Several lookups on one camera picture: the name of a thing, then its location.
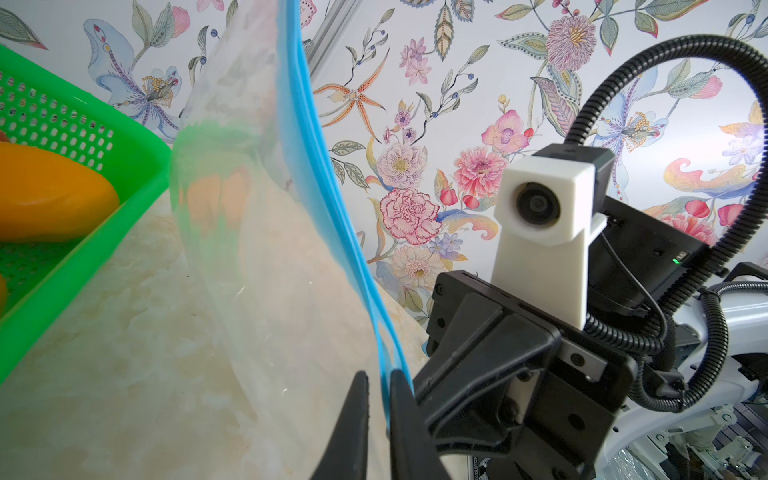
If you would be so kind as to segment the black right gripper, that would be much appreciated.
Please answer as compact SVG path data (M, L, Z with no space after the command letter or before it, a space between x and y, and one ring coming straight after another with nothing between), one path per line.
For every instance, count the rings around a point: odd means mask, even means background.
M432 294L414 379L440 454L474 479L592 479L637 364L465 271Z

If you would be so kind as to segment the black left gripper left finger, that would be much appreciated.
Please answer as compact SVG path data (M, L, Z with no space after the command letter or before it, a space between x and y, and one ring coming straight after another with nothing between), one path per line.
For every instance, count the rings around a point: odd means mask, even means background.
M311 480L367 478L369 415L369 379L358 371Z

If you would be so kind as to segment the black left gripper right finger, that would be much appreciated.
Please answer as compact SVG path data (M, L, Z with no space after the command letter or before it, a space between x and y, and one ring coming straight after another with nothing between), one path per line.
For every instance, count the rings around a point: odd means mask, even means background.
M402 370L390 376L390 465L396 480L450 480Z

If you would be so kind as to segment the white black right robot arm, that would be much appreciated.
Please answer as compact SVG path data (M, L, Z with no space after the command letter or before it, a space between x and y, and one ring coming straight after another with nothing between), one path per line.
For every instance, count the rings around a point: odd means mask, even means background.
M735 255L767 218L767 150L747 198L713 244L607 193L617 155L590 146L622 94L659 64L702 58L737 72L767 107L767 60L743 41L688 35L653 45L590 96L565 140L502 173L502 233L490 281L438 276L428 362L391 398L392 475L445 479L448 455L469 476L592 479L620 450L674 477L675 432L714 438L735 403L767 390L767 309L728 293L767 292L766 271Z

